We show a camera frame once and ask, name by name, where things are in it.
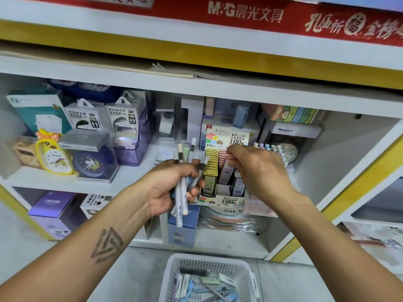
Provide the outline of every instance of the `floor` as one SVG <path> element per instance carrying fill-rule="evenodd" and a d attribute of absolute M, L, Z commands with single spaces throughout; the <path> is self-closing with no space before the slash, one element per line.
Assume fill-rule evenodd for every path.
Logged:
<path fill-rule="evenodd" d="M 0 202 L 0 284 L 54 243 L 44 241 Z M 89 302 L 157 302 L 168 258 L 176 252 L 129 247 L 109 270 Z M 258 302 L 333 302 L 312 266 L 245 259 L 257 276 Z"/>

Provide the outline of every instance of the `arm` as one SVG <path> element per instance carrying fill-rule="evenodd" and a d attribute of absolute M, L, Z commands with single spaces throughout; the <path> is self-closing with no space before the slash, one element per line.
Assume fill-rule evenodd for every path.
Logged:
<path fill-rule="evenodd" d="M 170 190 L 197 176 L 192 164 L 165 161 L 120 192 L 99 213 L 0 286 L 0 301 L 87 301 L 136 233 L 168 212 Z M 199 188 L 188 193 L 194 201 Z"/>
<path fill-rule="evenodd" d="M 347 238 L 291 185 L 279 155 L 233 145 L 228 153 L 249 190 L 272 208 L 300 242 L 337 302 L 390 301 L 403 283 Z"/>

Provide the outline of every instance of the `yellow stripe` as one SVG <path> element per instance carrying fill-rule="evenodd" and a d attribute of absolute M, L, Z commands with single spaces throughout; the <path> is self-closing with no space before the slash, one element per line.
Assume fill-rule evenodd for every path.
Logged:
<path fill-rule="evenodd" d="M 348 187 L 344 189 L 322 213 L 330 220 L 335 220 L 351 205 L 369 193 L 379 183 L 389 177 L 403 164 L 403 135 L 400 136 L 385 152 L 383 152 L 367 169 L 361 173 Z M 272 262 L 283 262 L 300 243 L 293 238 L 272 259 Z"/>
<path fill-rule="evenodd" d="M 403 71 L 0 20 L 0 39 L 403 90 Z"/>
<path fill-rule="evenodd" d="M 0 200 L 12 210 L 19 218 L 25 221 L 36 233 L 46 240 L 54 240 L 40 225 L 28 217 L 27 209 L 24 208 L 13 196 L 11 196 L 4 187 L 0 185 Z"/>

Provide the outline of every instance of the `person's left hand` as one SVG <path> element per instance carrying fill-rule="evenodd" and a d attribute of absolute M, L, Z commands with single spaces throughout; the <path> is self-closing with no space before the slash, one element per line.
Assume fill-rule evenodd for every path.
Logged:
<path fill-rule="evenodd" d="M 197 177 L 195 169 L 200 160 L 193 163 L 174 164 L 173 160 L 161 162 L 135 183 L 145 192 L 145 201 L 148 203 L 148 214 L 152 218 L 172 209 L 174 202 L 171 199 L 171 190 L 178 184 L 182 177 Z M 187 201 L 192 203 L 204 187 L 204 180 L 200 178 L 198 185 L 191 192 L 187 192 Z"/>

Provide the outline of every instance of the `tattoo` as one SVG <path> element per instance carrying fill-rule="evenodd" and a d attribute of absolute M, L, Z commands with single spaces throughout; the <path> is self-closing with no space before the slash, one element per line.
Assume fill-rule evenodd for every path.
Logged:
<path fill-rule="evenodd" d="M 91 259 L 97 258 L 95 264 L 106 261 L 118 254 L 123 246 L 124 242 L 122 238 L 112 227 L 110 227 L 108 232 L 102 229 L 101 236 L 92 252 Z"/>

